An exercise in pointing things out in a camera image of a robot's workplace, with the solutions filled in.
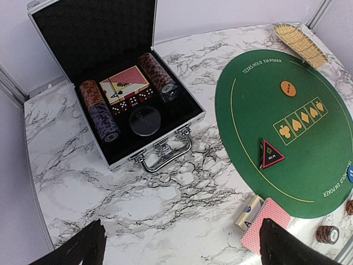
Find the marble surface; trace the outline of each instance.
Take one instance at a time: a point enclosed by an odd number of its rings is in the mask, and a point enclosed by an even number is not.
[[[324,51],[319,69],[353,113],[353,81],[338,59],[304,25]],[[240,243],[233,223],[253,194],[232,165],[218,132],[215,90],[222,69],[237,55],[272,49],[293,55],[273,25],[194,35],[159,45],[157,53],[207,110],[192,127],[194,147],[160,172],[137,165],[110,172],[100,157],[67,82],[25,104],[30,164],[40,206],[55,247],[100,218],[108,236],[104,264],[260,264]],[[342,205],[317,219],[292,218],[289,232],[334,258],[350,238],[353,218]],[[335,225],[335,245],[318,243],[319,225]]]

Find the black foam lining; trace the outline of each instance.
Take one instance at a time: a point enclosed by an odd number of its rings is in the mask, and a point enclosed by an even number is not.
[[[121,61],[124,52],[150,48],[154,5],[153,0],[59,0],[33,18],[75,83]]]

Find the playing card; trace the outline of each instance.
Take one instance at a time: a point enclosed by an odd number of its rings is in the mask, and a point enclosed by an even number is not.
[[[260,255],[260,229],[265,218],[270,218],[284,229],[287,229],[291,220],[290,215],[283,210],[274,200],[267,198],[264,206],[259,212],[255,221],[242,238],[244,247]]]

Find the green poker mat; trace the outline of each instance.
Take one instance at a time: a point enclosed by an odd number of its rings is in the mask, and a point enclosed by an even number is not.
[[[286,93],[284,81],[292,85]],[[335,88],[309,64],[272,50],[239,55],[218,81],[216,117],[245,182],[291,216],[329,214],[350,194],[352,118]],[[260,170],[261,139],[285,159]]]

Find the red triangle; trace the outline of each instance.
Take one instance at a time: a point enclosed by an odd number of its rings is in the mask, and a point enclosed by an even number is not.
[[[286,159],[277,149],[273,147],[272,144],[267,142],[265,139],[263,141],[263,169],[268,168],[282,160]]]

